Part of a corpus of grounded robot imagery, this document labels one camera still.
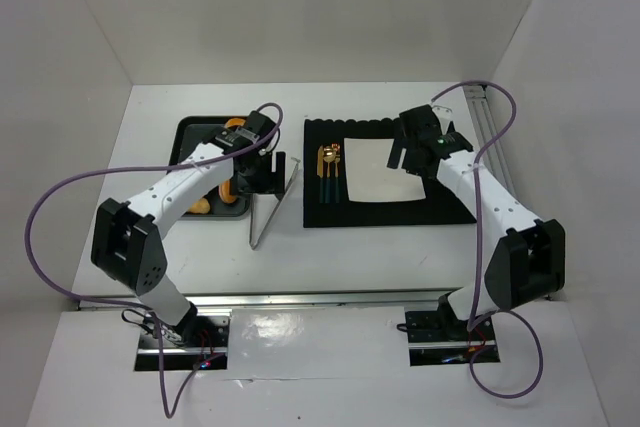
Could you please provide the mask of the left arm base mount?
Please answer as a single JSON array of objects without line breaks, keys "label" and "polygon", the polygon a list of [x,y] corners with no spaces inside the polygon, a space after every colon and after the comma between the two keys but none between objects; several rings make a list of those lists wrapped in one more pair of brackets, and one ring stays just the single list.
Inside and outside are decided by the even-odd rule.
[{"label": "left arm base mount", "polygon": [[[138,310],[124,309],[121,319],[138,329],[134,370],[157,372],[159,340],[151,317]],[[228,343],[231,315],[229,310],[213,310],[206,316],[207,331],[183,340],[168,327],[162,326],[164,368],[166,371],[190,371],[197,366],[202,371],[222,371],[228,366]]]}]

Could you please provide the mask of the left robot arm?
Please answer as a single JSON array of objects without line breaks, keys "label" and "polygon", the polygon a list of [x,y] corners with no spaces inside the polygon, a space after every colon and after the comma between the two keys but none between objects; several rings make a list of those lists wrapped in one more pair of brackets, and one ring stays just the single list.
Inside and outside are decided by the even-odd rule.
[{"label": "left robot arm", "polygon": [[96,213],[92,264],[127,287],[185,344],[213,334],[215,327],[169,278],[164,238],[193,204],[227,180],[242,194],[281,199],[285,193],[285,153],[251,151],[202,164],[229,152],[227,146],[201,142],[154,185],[123,202],[109,198]]}]

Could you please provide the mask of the sugared orange donut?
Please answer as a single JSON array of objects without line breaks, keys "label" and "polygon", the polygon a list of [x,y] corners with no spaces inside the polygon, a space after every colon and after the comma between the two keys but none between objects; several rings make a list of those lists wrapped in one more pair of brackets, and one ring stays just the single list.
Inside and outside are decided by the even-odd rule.
[{"label": "sugared orange donut", "polygon": [[233,182],[231,179],[219,185],[218,195],[220,200],[226,205],[234,204],[237,201],[237,195],[233,192]]}]

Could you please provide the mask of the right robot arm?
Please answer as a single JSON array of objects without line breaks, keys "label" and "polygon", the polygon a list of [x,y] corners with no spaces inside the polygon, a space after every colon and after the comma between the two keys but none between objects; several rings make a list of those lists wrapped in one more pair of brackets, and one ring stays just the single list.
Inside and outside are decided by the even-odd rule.
[{"label": "right robot arm", "polygon": [[476,267],[470,285],[441,296],[445,327],[509,311],[565,285],[566,233],[517,201],[458,132],[400,134],[387,166],[448,189],[476,219]]}]

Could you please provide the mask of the metal tongs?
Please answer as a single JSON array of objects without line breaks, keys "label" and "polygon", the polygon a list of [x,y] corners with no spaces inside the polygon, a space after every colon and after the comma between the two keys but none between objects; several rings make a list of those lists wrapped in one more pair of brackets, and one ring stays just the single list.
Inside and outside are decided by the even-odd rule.
[{"label": "metal tongs", "polygon": [[254,195],[249,209],[249,237],[248,243],[252,251],[257,251],[266,239],[284,201],[289,196],[300,172],[301,160],[290,157],[293,167],[285,176],[282,194]]}]

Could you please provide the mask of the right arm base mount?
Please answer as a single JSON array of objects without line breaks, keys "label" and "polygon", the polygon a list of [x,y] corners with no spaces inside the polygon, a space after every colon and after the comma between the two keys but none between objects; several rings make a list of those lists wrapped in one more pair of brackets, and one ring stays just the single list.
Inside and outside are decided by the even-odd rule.
[{"label": "right arm base mount", "polygon": [[491,320],[483,321],[471,332],[467,322],[459,321],[442,302],[431,310],[409,310],[396,329],[406,335],[412,367],[499,363],[496,335]]}]

